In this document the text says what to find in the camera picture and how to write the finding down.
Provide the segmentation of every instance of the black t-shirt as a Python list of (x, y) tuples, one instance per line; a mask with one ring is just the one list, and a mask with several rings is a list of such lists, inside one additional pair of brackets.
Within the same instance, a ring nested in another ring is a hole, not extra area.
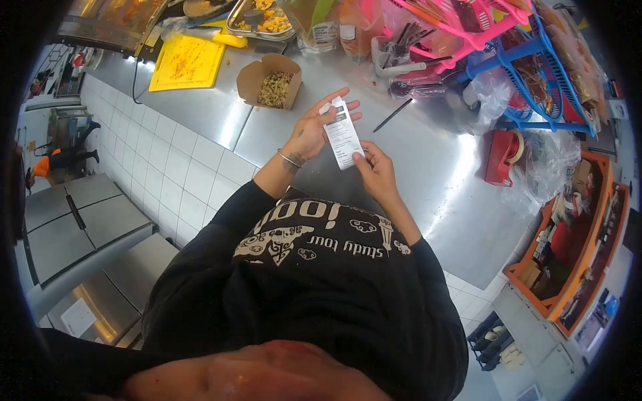
[[(143, 350), (98, 350), (116, 371), (97, 377), (92, 367), (106, 369), (95, 357), (62, 356), (85, 368), (81, 389), (115, 394), (131, 374), (165, 361), (287, 339), (318, 345), (396, 400), (456, 397), (467, 346), (427, 242), (409, 247), (389, 220), (337, 203), (274, 205), (254, 182), (224, 204), (158, 279)], [(62, 336), (49, 334), (52, 348), (99, 346)]]

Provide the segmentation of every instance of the metal tray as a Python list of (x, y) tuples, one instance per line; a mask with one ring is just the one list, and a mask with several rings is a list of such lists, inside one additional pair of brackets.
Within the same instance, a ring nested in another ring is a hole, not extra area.
[[(227, 25), (227, 30), (231, 35), (270, 40), (272, 42), (284, 42), (285, 40), (292, 38), (292, 36), (296, 34), (294, 28), (292, 27), (289, 27), (283, 32), (278, 33), (240, 30), (237, 27), (237, 24), (243, 21), (243, 14), (247, 13), (250, 10), (254, 10), (255, 8), (256, 3), (254, 2), (254, 0), (239, 0), (239, 2), (236, 3), (236, 6), (234, 6), (232, 11), (230, 12), (230, 15), (227, 17), (227, 21), (225, 23)], [(273, 10), (274, 8), (277, 8), (276, 1), (274, 1), (274, 3), (268, 10)]]

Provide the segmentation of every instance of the orange shirt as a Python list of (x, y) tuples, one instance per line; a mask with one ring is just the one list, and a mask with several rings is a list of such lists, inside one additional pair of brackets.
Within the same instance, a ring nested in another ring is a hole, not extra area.
[[(52, 155), (57, 155), (58, 153), (60, 153), (60, 149), (56, 149), (55, 151), (53, 151)], [(35, 166), (33, 166), (33, 175), (37, 175), (38, 177), (47, 177), (48, 172), (49, 156), (45, 156), (39, 162), (37, 162)]]

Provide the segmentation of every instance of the bracelet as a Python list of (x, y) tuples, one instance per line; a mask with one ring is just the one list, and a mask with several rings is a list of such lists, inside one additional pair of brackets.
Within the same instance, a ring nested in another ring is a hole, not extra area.
[(298, 168), (302, 168), (303, 167), (303, 166), (300, 166), (300, 165), (294, 163), (292, 160), (288, 159), (287, 157), (285, 157), (285, 155), (283, 153), (281, 153), (281, 149), (283, 149), (283, 148), (277, 149), (277, 153), (283, 158), (283, 160), (287, 160), (288, 162), (292, 163), (294, 166), (297, 166)]

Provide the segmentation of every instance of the steel countertop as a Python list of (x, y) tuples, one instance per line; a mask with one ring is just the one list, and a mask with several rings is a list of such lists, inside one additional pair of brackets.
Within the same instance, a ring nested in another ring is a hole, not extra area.
[[(401, 197), (442, 267), (486, 288), (532, 218), (525, 207), (507, 204), (502, 195), (506, 189), (484, 182), (490, 136), (463, 133), (461, 115), (453, 113), (445, 98), (418, 99), (373, 134), (403, 100), (390, 97), (387, 80), (377, 78), (371, 64), (357, 65), (341, 49), (310, 57), (290, 46), (285, 54), (301, 66), (303, 75), (292, 110), (244, 104), (236, 76), (262, 55), (230, 47), (223, 57), (230, 65), (222, 63), (213, 88), (145, 92), (139, 101), (262, 166), (287, 141), (304, 111), (349, 86), (347, 101), (360, 100), (363, 112), (355, 124), (357, 134), (374, 141), (393, 160)], [(113, 54), (91, 73), (131, 93), (133, 62)], [(151, 71), (139, 68), (136, 94), (150, 77)], [(364, 193), (358, 171), (340, 171), (329, 146), (304, 166), (293, 184), (310, 196), (379, 211)]]

